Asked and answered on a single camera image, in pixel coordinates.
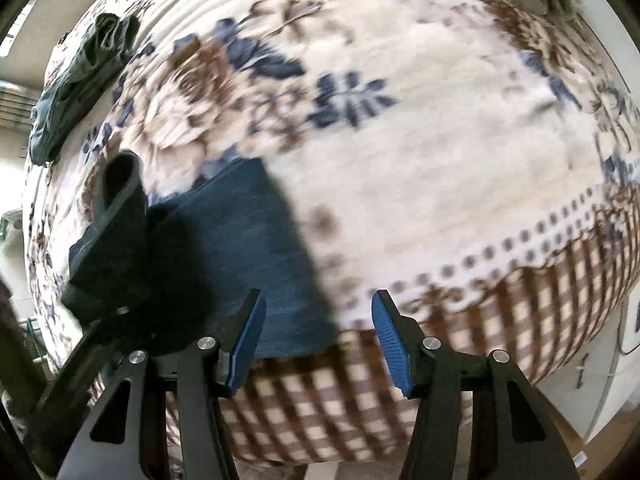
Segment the dark blue denim jeans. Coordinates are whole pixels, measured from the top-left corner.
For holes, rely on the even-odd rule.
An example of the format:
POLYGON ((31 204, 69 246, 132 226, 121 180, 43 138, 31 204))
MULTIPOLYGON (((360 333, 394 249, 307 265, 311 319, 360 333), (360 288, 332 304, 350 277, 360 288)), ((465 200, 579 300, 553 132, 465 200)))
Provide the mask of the dark blue denim jeans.
POLYGON ((68 261, 62 303, 82 326, 126 308, 160 351, 213 333, 253 288, 267 303, 256 358, 311 356, 337 341, 288 205, 258 159, 149 205, 139 157, 118 154, 68 261))

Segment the white nightstand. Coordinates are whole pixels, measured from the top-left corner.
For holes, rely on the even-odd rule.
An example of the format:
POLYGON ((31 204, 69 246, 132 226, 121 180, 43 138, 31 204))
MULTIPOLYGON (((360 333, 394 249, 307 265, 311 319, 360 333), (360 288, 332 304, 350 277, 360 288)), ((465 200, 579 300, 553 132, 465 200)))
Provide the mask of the white nightstand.
POLYGON ((639 289, 538 389, 584 442, 597 437, 639 391, 639 289))

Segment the floral bed blanket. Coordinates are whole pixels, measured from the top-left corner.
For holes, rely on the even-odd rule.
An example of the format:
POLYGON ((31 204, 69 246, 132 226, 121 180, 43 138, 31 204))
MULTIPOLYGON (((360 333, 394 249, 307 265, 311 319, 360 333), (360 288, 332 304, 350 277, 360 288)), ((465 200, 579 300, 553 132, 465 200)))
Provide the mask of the floral bed blanket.
POLYGON ((25 249, 49 360, 82 326, 70 248, 107 164, 136 154, 149 205, 258 159, 290 210, 337 341, 256 358, 224 402, 232 450, 264 465, 373 460, 416 409, 371 321, 387 289, 454 348, 503 348, 536 382, 639 287, 639 111, 577 16, 511 0, 96 0, 134 53, 53 162, 27 156, 25 249))

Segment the folded light blue jeans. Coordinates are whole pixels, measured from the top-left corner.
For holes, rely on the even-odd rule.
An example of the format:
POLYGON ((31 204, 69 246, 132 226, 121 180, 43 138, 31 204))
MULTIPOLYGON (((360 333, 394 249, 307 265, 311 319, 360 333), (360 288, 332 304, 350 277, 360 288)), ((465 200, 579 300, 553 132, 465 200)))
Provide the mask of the folded light blue jeans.
POLYGON ((96 17, 70 65, 41 93, 32 109, 28 154, 34 165, 58 157, 70 132, 129 62, 139 28, 134 15, 119 18, 102 13, 96 17))

